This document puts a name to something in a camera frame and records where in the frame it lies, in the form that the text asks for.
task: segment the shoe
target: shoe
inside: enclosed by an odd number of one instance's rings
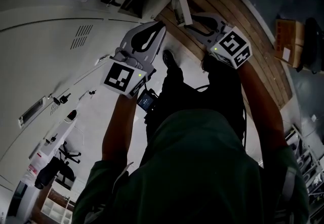
[[[163,51],[162,59],[167,68],[179,67],[174,59],[172,52],[170,52],[169,50]]]

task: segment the cabinet door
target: cabinet door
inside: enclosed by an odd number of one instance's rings
[[[73,86],[70,88],[71,95],[68,98],[64,107],[60,111],[60,118],[64,119],[68,114],[77,107],[77,104],[81,98],[87,93],[87,91],[93,91],[99,86],[101,78],[103,76],[104,62],[97,67],[95,70],[88,72],[87,75],[84,75],[79,79]]]
[[[49,138],[58,127],[64,106],[61,104],[57,107],[54,102],[50,103],[18,137],[9,140],[10,144],[5,147],[5,154],[0,158],[0,175],[14,187],[44,143],[43,138]]]
[[[95,67],[100,66],[102,62],[99,59],[107,55],[113,55],[116,48],[119,47],[126,33],[136,27],[138,23],[105,20],[98,25],[98,31],[89,46],[89,52],[86,53],[79,68],[78,77],[82,78]]]
[[[51,93],[58,97],[73,84],[101,21],[52,20],[0,32],[2,145],[28,126],[21,127],[18,119],[37,101]]]

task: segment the black chair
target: black chair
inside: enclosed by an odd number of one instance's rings
[[[74,180],[74,172],[68,166],[68,162],[64,162],[62,159],[58,159],[57,157],[53,157],[52,160],[45,166],[38,174],[35,187],[38,189],[43,189],[44,186],[47,186],[50,181],[56,176],[56,174],[60,172],[63,177],[63,182],[65,182],[65,178],[70,180]]]
[[[79,164],[79,163],[80,163],[80,160],[79,160],[79,159],[78,159],[78,160],[75,160],[74,157],[81,156],[81,153],[79,152],[78,154],[73,155],[73,154],[71,154],[71,153],[69,153],[69,152],[67,151],[65,145],[66,145],[66,141],[63,143],[63,149],[64,149],[64,150],[59,149],[59,151],[60,151],[60,152],[65,156],[64,160],[66,160],[66,159],[70,159],[70,160],[72,160],[73,162]]]

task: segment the person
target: person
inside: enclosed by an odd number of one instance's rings
[[[164,51],[163,61],[167,77],[145,117],[148,144],[140,167],[130,176],[126,171],[137,96],[120,95],[102,160],[91,170],[72,223],[273,223],[292,217],[293,223],[306,223],[303,177],[285,141],[280,112],[251,64],[234,70],[205,56],[210,85],[198,92],[183,82],[170,51]],[[242,145],[241,84],[264,168]],[[279,209],[285,214],[278,215]]]

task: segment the black pants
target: black pants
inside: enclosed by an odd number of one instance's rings
[[[227,119],[239,139],[243,139],[244,104],[237,71],[214,58],[209,60],[208,71],[210,86],[199,92],[183,82],[180,68],[168,69],[156,106],[145,117],[148,141],[168,116],[187,109],[218,111]]]

